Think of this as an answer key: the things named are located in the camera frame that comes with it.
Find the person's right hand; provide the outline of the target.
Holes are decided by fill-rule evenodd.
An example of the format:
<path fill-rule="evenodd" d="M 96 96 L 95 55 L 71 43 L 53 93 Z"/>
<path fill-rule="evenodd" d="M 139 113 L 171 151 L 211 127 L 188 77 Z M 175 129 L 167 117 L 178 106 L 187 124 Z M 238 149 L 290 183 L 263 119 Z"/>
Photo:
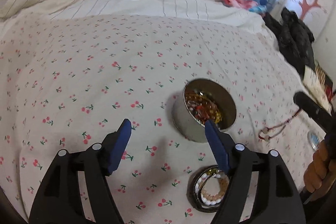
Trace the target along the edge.
<path fill-rule="evenodd" d="M 323 140 L 313 154 L 303 181 L 308 192 L 315 193 L 316 199 L 323 197 L 335 182 L 335 160 L 330 160 L 327 145 Z"/>

